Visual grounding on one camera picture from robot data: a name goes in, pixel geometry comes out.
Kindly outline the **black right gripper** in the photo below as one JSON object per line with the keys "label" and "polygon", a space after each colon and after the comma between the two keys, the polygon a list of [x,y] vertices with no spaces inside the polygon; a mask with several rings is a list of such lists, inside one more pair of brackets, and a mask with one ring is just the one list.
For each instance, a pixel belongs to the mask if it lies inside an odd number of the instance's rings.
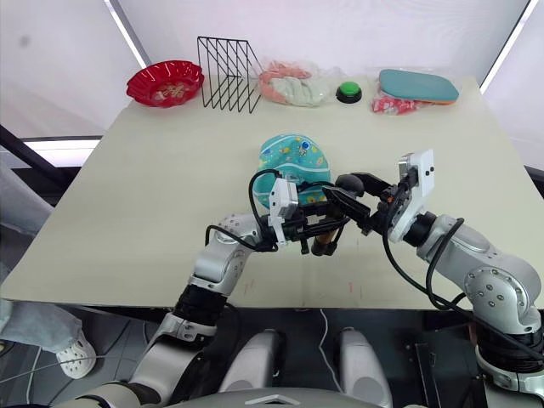
{"label": "black right gripper", "polygon": [[365,193],[378,196],[377,210],[370,216],[369,207],[358,202],[353,195],[339,187],[326,186],[326,200],[335,203],[342,211],[343,217],[356,222],[363,235],[376,232],[379,235],[388,233],[394,215],[402,206],[409,192],[409,184],[400,181],[391,185],[371,173],[352,173],[364,185]]}

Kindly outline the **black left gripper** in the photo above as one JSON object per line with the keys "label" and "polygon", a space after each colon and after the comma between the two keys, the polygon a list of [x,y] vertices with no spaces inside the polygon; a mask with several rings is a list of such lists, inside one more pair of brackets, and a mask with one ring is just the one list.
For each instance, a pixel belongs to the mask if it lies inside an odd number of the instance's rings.
{"label": "black left gripper", "polygon": [[348,218],[343,218],[343,211],[329,201],[297,206],[282,222],[282,236],[278,238],[278,247],[286,246],[290,242],[300,244],[302,255],[309,254],[309,217],[316,215],[325,217],[320,225],[317,236],[312,244],[312,253],[315,256],[331,256],[337,249]]}

